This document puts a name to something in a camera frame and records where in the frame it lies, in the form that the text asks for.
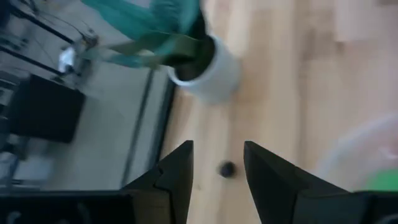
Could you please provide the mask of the black rectangular block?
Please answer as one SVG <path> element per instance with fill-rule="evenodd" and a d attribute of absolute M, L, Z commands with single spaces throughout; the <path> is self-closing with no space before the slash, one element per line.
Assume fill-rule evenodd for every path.
<path fill-rule="evenodd" d="M 6 106 L 7 130 L 19 136 L 70 143 L 86 96 L 38 75 L 21 80 Z"/>

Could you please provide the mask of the clear plastic tupperware container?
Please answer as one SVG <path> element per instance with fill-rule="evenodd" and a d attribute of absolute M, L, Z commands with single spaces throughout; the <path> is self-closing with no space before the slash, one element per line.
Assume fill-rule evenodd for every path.
<path fill-rule="evenodd" d="M 398 190 L 398 114 L 365 123 L 340 137 L 317 162 L 316 191 L 338 194 Z"/>

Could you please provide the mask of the shiny metal bracket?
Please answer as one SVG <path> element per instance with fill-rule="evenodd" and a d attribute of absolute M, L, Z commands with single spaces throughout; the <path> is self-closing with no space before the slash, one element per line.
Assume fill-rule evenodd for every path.
<path fill-rule="evenodd" d="M 58 71 L 64 75 L 74 74 L 80 77 L 89 64 L 89 60 L 83 58 L 82 55 L 95 47 L 98 39 L 97 33 L 92 28 L 88 28 L 79 39 L 63 46 L 58 57 Z"/>

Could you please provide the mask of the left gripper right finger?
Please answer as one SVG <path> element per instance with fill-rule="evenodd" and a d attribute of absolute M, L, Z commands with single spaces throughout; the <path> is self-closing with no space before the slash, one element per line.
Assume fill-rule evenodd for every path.
<path fill-rule="evenodd" d="M 297 197 L 345 193 L 339 188 L 252 142 L 244 142 L 246 179 L 263 224 L 293 224 Z"/>

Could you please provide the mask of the green snake plant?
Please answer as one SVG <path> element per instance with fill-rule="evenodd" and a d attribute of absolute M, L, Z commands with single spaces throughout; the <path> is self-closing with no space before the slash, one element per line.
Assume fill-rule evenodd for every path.
<path fill-rule="evenodd" d="M 192 62 L 205 41 L 206 24 L 200 0 L 82 0 L 128 41 L 108 44 L 80 56 L 124 67 L 157 67 Z"/>

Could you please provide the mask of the white plant pot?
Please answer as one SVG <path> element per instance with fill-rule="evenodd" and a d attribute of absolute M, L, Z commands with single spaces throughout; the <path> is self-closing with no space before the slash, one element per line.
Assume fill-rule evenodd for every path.
<path fill-rule="evenodd" d="M 202 101 L 215 104 L 226 101 L 238 88 L 241 68 L 236 57 L 217 35 L 210 34 L 210 38 L 215 43 L 215 53 L 199 77 L 183 81 L 172 67 L 167 68 L 167 75 L 182 90 Z"/>

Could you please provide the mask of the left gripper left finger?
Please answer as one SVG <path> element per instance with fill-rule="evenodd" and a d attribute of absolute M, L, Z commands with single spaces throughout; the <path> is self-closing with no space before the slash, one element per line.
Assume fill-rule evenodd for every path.
<path fill-rule="evenodd" d="M 193 185 L 193 141 L 183 142 L 123 187 L 132 193 L 134 224 L 186 224 Z"/>

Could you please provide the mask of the dark toy blueberry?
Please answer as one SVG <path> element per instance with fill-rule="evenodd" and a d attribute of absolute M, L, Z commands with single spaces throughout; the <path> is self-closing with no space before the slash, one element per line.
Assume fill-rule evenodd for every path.
<path fill-rule="evenodd" d="M 236 174 L 236 165 L 231 161 L 223 161 L 220 164 L 218 173 L 224 178 L 232 178 Z"/>

